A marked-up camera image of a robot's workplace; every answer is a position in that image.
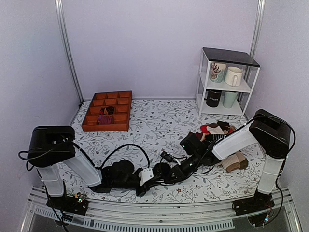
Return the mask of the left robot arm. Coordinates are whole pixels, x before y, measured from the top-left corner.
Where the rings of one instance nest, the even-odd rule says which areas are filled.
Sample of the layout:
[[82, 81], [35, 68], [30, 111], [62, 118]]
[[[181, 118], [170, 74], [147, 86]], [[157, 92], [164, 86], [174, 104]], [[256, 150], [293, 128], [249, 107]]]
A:
[[61, 162], [96, 193], [109, 193], [113, 188], [120, 188], [134, 189], [137, 196], [143, 196], [163, 179], [160, 170], [150, 167], [136, 170], [126, 159], [111, 166], [95, 166], [75, 142], [75, 131], [71, 126], [35, 127], [26, 154], [24, 160], [37, 169], [53, 202], [62, 210], [69, 209], [72, 200], [65, 194], [65, 184], [59, 176], [57, 164]]

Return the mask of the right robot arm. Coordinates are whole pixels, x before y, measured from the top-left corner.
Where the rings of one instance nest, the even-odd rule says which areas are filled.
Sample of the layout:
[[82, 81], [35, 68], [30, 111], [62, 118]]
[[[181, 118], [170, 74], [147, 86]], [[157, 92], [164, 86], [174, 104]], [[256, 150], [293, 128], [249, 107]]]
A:
[[267, 205], [295, 142], [295, 130], [288, 122], [260, 109], [243, 126], [213, 142], [202, 142], [189, 133], [180, 142], [189, 157], [172, 167], [163, 179], [166, 184], [182, 182], [203, 163], [215, 165], [239, 151], [256, 146], [264, 156], [264, 165], [255, 196], [249, 204], [254, 211], [259, 211]]

